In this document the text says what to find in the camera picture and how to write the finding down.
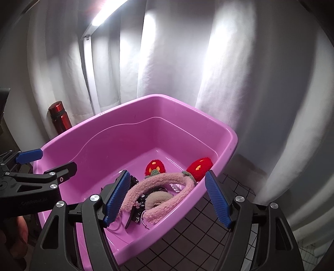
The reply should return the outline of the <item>person left hand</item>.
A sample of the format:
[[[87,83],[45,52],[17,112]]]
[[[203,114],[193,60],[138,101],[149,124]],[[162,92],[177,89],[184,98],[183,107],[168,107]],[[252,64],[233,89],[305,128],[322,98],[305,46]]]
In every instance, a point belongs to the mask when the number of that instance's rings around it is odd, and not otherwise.
[[[28,252],[28,226],[23,216],[1,218],[1,267],[15,264]]]

